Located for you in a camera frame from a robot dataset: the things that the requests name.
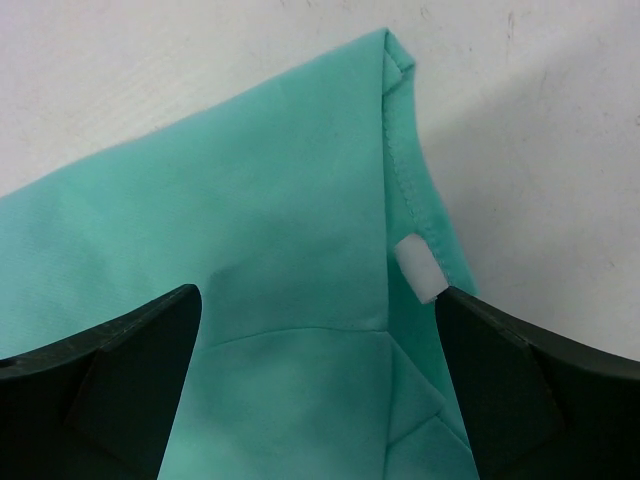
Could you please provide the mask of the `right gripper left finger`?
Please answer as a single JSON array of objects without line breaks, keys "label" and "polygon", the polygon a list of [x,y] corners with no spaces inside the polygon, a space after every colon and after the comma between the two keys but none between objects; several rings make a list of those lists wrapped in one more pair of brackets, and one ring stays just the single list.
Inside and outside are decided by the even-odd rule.
[{"label": "right gripper left finger", "polygon": [[1,362],[4,479],[155,479],[201,319],[183,285]]}]

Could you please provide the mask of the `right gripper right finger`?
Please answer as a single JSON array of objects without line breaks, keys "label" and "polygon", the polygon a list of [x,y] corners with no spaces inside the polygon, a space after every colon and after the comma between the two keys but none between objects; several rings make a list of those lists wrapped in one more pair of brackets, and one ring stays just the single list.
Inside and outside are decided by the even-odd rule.
[{"label": "right gripper right finger", "polygon": [[435,314],[480,478],[638,478],[638,362],[454,287]]}]

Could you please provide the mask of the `mint green t shirt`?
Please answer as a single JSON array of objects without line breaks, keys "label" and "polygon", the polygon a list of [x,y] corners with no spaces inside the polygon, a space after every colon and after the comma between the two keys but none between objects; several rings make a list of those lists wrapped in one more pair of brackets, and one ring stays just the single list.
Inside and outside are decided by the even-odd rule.
[{"label": "mint green t shirt", "polygon": [[164,479],[473,479],[426,281],[474,287],[379,30],[1,201],[1,352],[202,295]]}]

